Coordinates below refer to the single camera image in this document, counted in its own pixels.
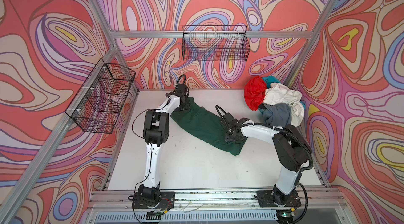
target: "red cloth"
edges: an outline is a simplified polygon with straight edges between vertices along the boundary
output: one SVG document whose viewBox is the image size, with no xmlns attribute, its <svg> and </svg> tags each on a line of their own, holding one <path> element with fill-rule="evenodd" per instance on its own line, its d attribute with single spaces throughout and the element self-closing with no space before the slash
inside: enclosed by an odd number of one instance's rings
<svg viewBox="0 0 404 224">
<path fill-rule="evenodd" d="M 267 84 L 259 76 L 252 78 L 244 86 L 244 99 L 251 110 L 257 111 L 265 98 Z"/>
</svg>

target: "teal laundry basket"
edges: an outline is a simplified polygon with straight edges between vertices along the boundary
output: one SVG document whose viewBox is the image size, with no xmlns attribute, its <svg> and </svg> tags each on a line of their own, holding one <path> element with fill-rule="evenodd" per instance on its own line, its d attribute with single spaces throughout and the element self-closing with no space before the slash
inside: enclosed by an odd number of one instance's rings
<svg viewBox="0 0 404 224">
<path fill-rule="evenodd" d="M 274 76 L 266 76 L 266 77 L 263 77 L 262 80 L 264 80 L 265 84 L 267 84 L 267 88 L 268 88 L 268 89 L 271 88 L 271 84 L 272 84 L 272 83 L 280 83 L 280 81 L 279 81 L 276 77 L 274 77 Z M 303 105 L 303 108 L 306 110 L 306 105 L 305 105 L 302 101 L 300 101 L 300 103 Z M 261 108 L 258 108 L 258 111 L 259 111 L 262 115 L 263 115 L 264 112 L 265 112 L 265 110 L 264 110 L 264 109 L 261 109 Z"/>
</svg>

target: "laundry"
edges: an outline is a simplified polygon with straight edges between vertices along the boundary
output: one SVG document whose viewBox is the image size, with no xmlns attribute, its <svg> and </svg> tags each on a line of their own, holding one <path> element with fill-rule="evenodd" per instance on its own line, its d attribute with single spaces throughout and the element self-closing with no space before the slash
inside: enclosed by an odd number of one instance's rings
<svg viewBox="0 0 404 224">
<path fill-rule="evenodd" d="M 198 106 L 193 97 L 189 97 L 190 109 L 173 112 L 171 118 L 185 131 L 201 139 L 210 145 L 231 153 L 234 156 L 240 154 L 244 142 L 227 143 L 225 141 L 226 129 L 220 122 L 220 117 Z"/>
<path fill-rule="evenodd" d="M 244 86 L 244 99 L 251 110 L 257 111 L 258 106 L 265 98 L 265 90 L 267 84 L 256 76 L 246 83 Z"/>
<path fill-rule="evenodd" d="M 263 103 L 267 105 L 287 104 L 291 111 L 290 124 L 297 127 L 304 117 L 304 107 L 300 103 L 301 97 L 302 94 L 300 91 L 290 90 L 281 83 L 272 83 L 271 88 L 265 91 Z"/>
<path fill-rule="evenodd" d="M 271 126 L 284 127 L 291 123 L 292 115 L 290 111 L 290 106 L 285 103 L 280 103 L 276 105 L 264 104 L 264 121 L 266 124 Z"/>
</svg>

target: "swirl pattern wallpaper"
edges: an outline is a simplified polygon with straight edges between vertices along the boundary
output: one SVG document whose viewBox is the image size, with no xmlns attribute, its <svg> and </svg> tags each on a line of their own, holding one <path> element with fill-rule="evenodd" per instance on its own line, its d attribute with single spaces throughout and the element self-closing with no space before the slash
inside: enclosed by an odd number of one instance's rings
<svg viewBox="0 0 404 224">
<path fill-rule="evenodd" d="M 98 0 L 114 30 L 182 30 L 183 25 L 244 24 L 253 31 L 312 30 L 327 0 Z M 250 39 L 247 62 L 184 61 L 182 39 L 123 38 L 139 89 L 173 89 L 186 73 L 190 88 L 243 89 L 255 75 L 287 76 L 305 39 Z"/>
<path fill-rule="evenodd" d="M 245 24 L 310 31 L 327 0 L 98 0 L 114 30 Z M 404 223 L 404 0 L 339 0 L 294 88 L 321 168 L 358 223 Z M 117 44 L 141 89 L 242 89 L 253 76 L 285 80 L 305 39 L 249 39 L 247 62 L 184 61 L 182 39 Z M 108 51 L 87 0 L 0 0 L 0 203 L 73 96 Z M 129 115 L 111 135 L 72 126 L 13 224 L 80 223 Z"/>
<path fill-rule="evenodd" d="M 0 203 L 108 49 L 87 0 L 0 0 Z M 72 126 L 14 224 L 80 220 L 133 98 L 111 135 Z"/>
<path fill-rule="evenodd" d="M 295 88 L 316 158 L 358 223 L 404 223 L 404 0 L 340 0 Z"/>
</svg>

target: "white table surface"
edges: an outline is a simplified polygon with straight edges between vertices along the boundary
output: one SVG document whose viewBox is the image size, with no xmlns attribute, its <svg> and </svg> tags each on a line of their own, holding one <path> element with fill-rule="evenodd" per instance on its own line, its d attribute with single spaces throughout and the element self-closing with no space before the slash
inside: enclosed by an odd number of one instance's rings
<svg viewBox="0 0 404 224">
<path fill-rule="evenodd" d="M 169 91 L 141 91 L 137 98 L 129 128 L 119 152 L 108 190 L 134 190 L 143 180 L 146 169 L 146 143 L 132 132 L 134 118 L 143 110 L 157 108 Z M 261 122 L 258 111 L 252 111 L 244 101 L 244 90 L 190 91 L 195 103 L 216 114 L 221 106 L 234 118 L 249 118 Z M 142 135 L 144 114 L 135 121 L 133 130 Z M 245 188 L 274 186 L 281 164 L 275 147 L 249 137 L 240 155 L 219 150 L 190 135 L 170 118 L 170 136 L 160 150 L 159 170 L 161 189 Z M 303 185 L 320 185 L 316 171 L 302 174 Z"/>
</svg>

